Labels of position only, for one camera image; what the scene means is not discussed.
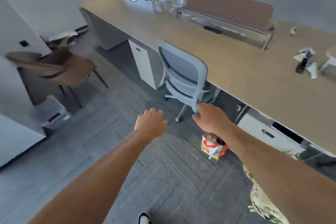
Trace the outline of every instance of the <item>drawer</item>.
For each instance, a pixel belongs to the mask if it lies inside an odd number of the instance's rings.
[[[144,80],[149,86],[156,90],[154,76],[152,72],[151,62],[149,60],[148,52],[141,46],[128,40],[129,45],[138,68],[140,78]]]
[[[274,147],[275,149],[278,149],[279,151],[295,154],[303,151],[301,147],[296,145],[296,142],[289,138],[284,138],[282,134],[261,123],[259,120],[256,120],[249,114],[246,114],[241,119],[238,126],[250,135]]]

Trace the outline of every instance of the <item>office chair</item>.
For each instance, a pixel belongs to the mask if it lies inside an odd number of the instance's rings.
[[[220,88],[206,81],[208,68],[199,58],[159,39],[159,53],[166,72],[165,83],[171,95],[166,99],[175,98],[184,103],[180,114],[176,117],[179,122],[187,106],[196,113],[197,103],[213,103]]]
[[[65,94],[63,86],[68,86],[77,101],[79,108],[83,108],[71,85],[78,84],[87,75],[94,72],[98,79],[108,88],[107,84],[96,70],[96,65],[89,59],[73,54],[66,47],[43,56],[36,52],[9,52],[6,58],[18,67],[23,67],[38,76],[58,84]]]

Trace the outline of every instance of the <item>drawer handle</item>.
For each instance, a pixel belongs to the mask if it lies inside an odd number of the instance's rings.
[[[271,138],[274,138],[274,135],[272,135],[270,132],[267,132],[265,129],[262,129],[261,132],[262,132],[263,134],[268,135],[268,136],[271,137]]]

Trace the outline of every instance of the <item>snack bag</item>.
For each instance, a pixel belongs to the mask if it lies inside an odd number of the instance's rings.
[[[218,160],[229,149],[228,145],[213,133],[204,133],[201,150],[211,158]]]

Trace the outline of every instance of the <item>desk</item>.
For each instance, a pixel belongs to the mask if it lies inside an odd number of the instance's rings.
[[[301,48],[312,47],[318,53],[313,61],[326,61],[335,35],[302,26],[290,36],[294,23],[278,21],[274,43],[262,51],[171,14],[158,14],[150,1],[87,0],[81,7],[154,50],[160,37],[199,57],[208,66],[209,82],[336,155],[336,82],[295,73],[293,59]]]

